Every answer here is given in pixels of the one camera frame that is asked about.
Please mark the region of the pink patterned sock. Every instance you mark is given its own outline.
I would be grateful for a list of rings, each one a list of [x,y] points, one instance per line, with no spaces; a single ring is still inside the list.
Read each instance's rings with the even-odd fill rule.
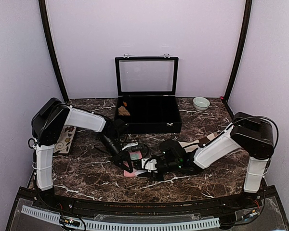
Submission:
[[[124,177],[133,178],[133,177],[138,177],[140,174],[145,173],[145,170],[136,169],[134,166],[134,162],[133,162],[133,161],[141,159],[142,153],[140,151],[135,151],[135,152],[129,151],[129,154],[130,154],[130,158],[132,160],[133,172],[130,173],[130,172],[124,170],[124,172],[123,172]]]

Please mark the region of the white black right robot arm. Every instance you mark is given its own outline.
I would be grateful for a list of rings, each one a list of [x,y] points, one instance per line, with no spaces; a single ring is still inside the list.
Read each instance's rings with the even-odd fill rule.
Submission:
[[[243,112],[234,115],[233,121],[208,143],[193,143],[181,146],[178,141],[165,140],[159,145],[164,157],[158,159],[159,174],[179,171],[195,175],[208,168],[225,155],[242,148],[249,154],[243,193],[236,205],[246,209],[255,200],[267,166],[274,154],[279,137],[273,136],[277,124],[264,116],[251,116]]]

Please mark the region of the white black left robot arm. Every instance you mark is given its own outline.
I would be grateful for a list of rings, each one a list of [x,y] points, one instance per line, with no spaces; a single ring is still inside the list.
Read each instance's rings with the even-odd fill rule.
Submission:
[[[53,153],[55,150],[68,151],[76,128],[96,132],[97,138],[111,155],[110,161],[129,173],[133,172],[130,154],[120,140],[126,129],[121,119],[112,120],[51,98],[33,117],[31,126],[33,137],[28,140],[28,146],[34,150],[35,184],[36,188],[44,191],[39,201],[48,210],[58,206],[58,198],[47,191],[53,188]]]

